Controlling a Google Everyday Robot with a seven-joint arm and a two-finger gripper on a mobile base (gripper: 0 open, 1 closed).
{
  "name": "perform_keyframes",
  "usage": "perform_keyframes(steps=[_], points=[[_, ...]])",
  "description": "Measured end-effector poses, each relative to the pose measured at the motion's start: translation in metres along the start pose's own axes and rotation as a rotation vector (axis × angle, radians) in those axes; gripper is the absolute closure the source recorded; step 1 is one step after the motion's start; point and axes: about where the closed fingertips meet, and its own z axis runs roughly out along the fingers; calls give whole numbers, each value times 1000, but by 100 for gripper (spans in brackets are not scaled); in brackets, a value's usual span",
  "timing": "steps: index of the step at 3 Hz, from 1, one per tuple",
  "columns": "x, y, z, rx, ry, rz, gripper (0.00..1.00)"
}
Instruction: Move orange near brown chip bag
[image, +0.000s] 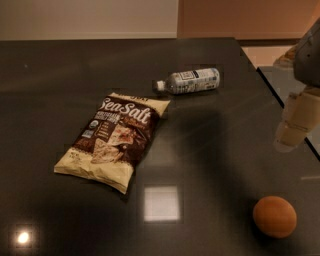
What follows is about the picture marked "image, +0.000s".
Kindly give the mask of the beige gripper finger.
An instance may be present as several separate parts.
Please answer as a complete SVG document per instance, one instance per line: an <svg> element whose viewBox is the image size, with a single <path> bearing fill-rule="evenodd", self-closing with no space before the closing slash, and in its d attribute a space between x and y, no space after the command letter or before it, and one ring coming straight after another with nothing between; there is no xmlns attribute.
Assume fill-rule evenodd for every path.
<svg viewBox="0 0 320 256"><path fill-rule="evenodd" d="M320 124L320 88L305 87L300 93L290 93L275 134L274 147L287 153L299 146Z"/></svg>

